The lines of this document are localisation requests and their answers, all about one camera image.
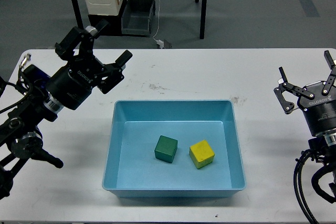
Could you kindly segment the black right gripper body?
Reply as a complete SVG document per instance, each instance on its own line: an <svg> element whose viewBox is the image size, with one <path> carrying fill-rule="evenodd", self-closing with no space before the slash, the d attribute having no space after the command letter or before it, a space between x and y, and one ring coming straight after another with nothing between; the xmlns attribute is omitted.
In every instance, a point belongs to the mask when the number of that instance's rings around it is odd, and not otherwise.
<svg viewBox="0 0 336 224"><path fill-rule="evenodd" d="M312 136L324 135L335 130L335 87L325 94L324 81L319 81L304 87L314 94L313 99L301 96L297 105L303 111Z"/></svg>

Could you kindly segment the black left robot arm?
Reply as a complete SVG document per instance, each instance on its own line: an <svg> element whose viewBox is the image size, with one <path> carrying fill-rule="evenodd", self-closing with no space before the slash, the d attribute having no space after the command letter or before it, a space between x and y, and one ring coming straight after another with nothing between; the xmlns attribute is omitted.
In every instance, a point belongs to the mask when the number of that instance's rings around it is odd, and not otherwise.
<svg viewBox="0 0 336 224"><path fill-rule="evenodd" d="M85 29L74 27L55 44L56 54L66 65L52 77L35 65L28 65L26 54L19 65L16 83L12 84L23 97L1 110L8 118L1 125L1 145L10 153L1 160L1 198L8 197L13 179L29 159L48 162L62 168L63 162L43 149L43 136L38 128L42 120L53 122L63 109L75 110L97 87L108 93L124 76L125 64L132 57L124 51L114 63L103 64L93 54L93 44L109 27L103 19Z"/></svg>

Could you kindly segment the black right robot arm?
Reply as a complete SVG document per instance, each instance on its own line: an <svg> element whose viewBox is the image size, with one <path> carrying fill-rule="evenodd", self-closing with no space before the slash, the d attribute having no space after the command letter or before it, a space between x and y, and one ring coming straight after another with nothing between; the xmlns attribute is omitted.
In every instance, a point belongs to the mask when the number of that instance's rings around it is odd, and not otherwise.
<svg viewBox="0 0 336 224"><path fill-rule="evenodd" d="M312 175L312 188L327 202L335 203L335 182L329 184L332 195L319 185L319 180L323 176L335 174L335 60L327 50L324 52L324 58L331 70L327 80L301 88L289 83L283 68L279 68L281 78L278 86L274 88L275 96L283 111L290 114L293 110L300 109L312 135L308 141L309 148L296 160L293 173L295 196L309 223L318 221L306 202L302 187L302 170L308 159L322 164L322 167Z"/></svg>

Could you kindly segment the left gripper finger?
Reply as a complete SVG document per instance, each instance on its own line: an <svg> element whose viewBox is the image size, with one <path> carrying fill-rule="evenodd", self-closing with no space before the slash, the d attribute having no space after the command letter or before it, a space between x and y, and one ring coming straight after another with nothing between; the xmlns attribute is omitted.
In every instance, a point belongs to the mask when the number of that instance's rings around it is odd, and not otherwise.
<svg viewBox="0 0 336 224"><path fill-rule="evenodd" d="M123 79L123 70L125 69L125 64L132 58L132 53L125 50L114 63L110 63L103 66L103 71L97 74L98 77L98 89L103 93L107 94L116 85L118 85Z"/></svg>
<svg viewBox="0 0 336 224"><path fill-rule="evenodd" d="M73 27L60 43L55 43L55 53L67 62L91 59L94 41L108 27L109 22L105 19L85 29Z"/></svg>

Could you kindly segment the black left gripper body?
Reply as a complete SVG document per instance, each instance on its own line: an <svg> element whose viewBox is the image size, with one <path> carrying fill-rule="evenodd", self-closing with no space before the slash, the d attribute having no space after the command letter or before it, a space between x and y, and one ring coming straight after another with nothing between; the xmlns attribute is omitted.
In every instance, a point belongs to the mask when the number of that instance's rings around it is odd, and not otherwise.
<svg viewBox="0 0 336 224"><path fill-rule="evenodd" d="M50 95L63 106L75 110L99 84L98 75L105 71L96 57L77 58L61 67L47 82Z"/></svg>

